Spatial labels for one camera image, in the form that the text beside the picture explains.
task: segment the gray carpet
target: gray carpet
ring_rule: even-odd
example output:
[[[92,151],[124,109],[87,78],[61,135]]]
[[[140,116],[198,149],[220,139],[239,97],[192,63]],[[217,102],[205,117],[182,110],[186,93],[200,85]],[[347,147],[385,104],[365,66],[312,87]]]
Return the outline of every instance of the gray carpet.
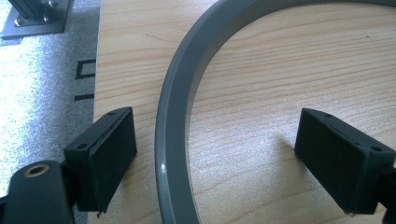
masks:
[[[0,197],[18,169],[62,161],[92,124],[100,1],[71,4],[63,34],[0,43]],[[0,30],[9,9],[0,0]]]

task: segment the screw hole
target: screw hole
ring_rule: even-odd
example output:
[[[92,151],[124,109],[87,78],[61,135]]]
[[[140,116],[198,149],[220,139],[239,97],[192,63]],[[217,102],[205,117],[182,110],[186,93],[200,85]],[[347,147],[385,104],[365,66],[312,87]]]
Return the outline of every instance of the screw hole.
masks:
[[[380,147],[372,147],[373,151],[382,151],[382,149]]]
[[[82,143],[82,144],[79,144],[79,145],[77,146],[77,149],[83,149],[83,148],[86,147],[86,146],[87,146],[87,144]]]
[[[27,170],[24,175],[26,177],[35,177],[46,173],[49,168],[47,164],[39,164]]]

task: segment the light wood surface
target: light wood surface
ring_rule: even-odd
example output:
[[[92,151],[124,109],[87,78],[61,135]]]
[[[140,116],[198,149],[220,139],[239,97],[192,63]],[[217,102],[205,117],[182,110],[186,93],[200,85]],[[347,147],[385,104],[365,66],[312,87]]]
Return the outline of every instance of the light wood surface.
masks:
[[[105,215],[161,223],[154,129],[166,70],[214,0],[102,0],[95,119],[131,105],[138,154]],[[251,23],[208,66],[190,126],[191,179],[203,223],[380,223],[345,215],[293,152],[303,107],[396,148],[396,9],[296,7]]]

